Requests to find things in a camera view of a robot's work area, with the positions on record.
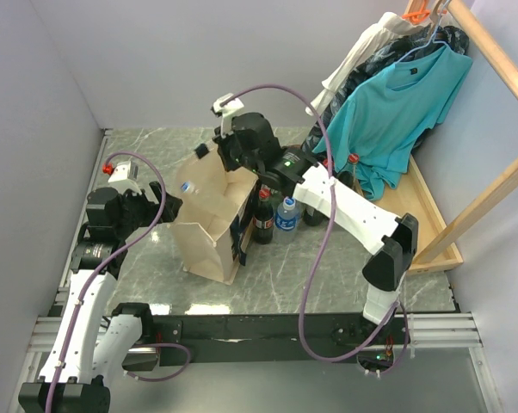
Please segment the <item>clear green-capped glass bottle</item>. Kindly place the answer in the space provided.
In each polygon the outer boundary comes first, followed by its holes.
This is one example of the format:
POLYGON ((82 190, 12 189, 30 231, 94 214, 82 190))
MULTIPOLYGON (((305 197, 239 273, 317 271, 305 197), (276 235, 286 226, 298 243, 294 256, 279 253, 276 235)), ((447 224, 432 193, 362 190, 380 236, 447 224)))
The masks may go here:
POLYGON ((270 191, 270 204, 272 205, 274 211, 276 211, 280 203, 284 201, 284 198, 285 196, 280 191, 270 191))

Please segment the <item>cola bottle red cap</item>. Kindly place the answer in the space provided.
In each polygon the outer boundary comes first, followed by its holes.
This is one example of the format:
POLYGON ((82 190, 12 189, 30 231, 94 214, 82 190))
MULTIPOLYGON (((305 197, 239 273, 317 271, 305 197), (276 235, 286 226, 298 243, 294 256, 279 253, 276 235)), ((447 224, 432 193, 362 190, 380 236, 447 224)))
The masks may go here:
POLYGON ((362 196, 363 192, 361 185, 356 175, 356 168, 359 163, 359 156, 356 153, 350 153, 348 155, 348 166, 345 170, 342 170, 338 174, 338 180, 355 191, 358 195, 362 196))
POLYGON ((270 201, 270 190, 261 188, 253 215, 253 238, 256 243, 268 244, 274 235, 274 209, 270 201))
POLYGON ((318 226, 330 216, 330 212, 324 214, 321 209, 323 202, 330 199, 329 173, 322 163, 316 163, 306 171, 304 179, 304 221, 309 226, 318 226))

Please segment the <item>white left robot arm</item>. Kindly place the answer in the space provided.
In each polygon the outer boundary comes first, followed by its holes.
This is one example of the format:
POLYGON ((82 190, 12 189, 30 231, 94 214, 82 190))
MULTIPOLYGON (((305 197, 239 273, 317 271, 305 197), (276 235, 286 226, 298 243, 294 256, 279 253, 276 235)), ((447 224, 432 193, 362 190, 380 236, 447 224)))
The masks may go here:
POLYGON ((115 374, 133 345, 156 337, 151 309, 125 303, 113 312, 103 335, 105 307, 121 265, 139 228, 175 220, 182 201, 150 182, 156 199, 133 181, 98 188, 87 196, 87 219, 80 226, 69 266, 71 284, 52 350, 38 377, 22 384, 18 402, 26 412, 107 412, 115 374))

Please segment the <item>cola bottle red cap front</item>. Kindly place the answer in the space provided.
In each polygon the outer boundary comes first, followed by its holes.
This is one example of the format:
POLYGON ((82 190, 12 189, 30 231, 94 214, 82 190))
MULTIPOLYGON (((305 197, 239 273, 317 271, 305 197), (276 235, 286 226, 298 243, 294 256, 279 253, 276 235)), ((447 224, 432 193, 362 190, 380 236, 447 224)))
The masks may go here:
POLYGON ((316 163, 306 171, 304 179, 304 221, 309 226, 318 226, 330 216, 330 212, 324 214, 321 209, 323 202, 330 199, 329 173, 322 163, 316 163))

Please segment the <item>beige canvas tote bag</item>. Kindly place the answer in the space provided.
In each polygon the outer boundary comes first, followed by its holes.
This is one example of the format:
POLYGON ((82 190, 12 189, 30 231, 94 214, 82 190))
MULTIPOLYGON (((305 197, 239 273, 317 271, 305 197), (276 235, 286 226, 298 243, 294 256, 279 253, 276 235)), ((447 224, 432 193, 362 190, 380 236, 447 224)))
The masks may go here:
POLYGON ((225 171, 216 144, 210 143, 199 145, 183 161, 176 184, 183 204, 170 229, 183 269, 230 285, 245 264, 256 175, 242 167, 225 171), (194 183, 198 193, 183 194, 184 182, 194 183))

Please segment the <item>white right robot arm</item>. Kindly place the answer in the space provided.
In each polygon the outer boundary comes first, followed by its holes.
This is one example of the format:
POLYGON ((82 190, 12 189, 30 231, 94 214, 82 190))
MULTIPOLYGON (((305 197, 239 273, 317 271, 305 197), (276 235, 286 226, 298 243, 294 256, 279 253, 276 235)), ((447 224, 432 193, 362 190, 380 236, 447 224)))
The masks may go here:
POLYGON ((381 342, 391 332, 386 314, 398 299, 401 279, 417 250, 418 220, 397 216, 358 195, 329 175, 315 157, 297 147, 280 145, 267 119, 259 113, 224 114, 213 138, 226 170, 240 167, 285 196, 333 217, 370 253, 362 275, 368 283, 361 333, 381 342))

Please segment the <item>Pocari bottle blue cap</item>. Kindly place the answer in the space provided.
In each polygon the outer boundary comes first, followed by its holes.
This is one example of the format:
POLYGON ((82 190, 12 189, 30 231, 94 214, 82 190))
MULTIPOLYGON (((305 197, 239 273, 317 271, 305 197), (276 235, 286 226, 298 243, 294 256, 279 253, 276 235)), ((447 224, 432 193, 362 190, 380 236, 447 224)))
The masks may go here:
POLYGON ((290 244, 297 232, 299 223, 299 207, 297 201, 285 197, 276 209, 274 219, 274 238, 276 243, 290 244))
POLYGON ((181 192, 183 194, 197 194, 198 191, 198 187, 192 182, 184 182, 181 185, 181 192))

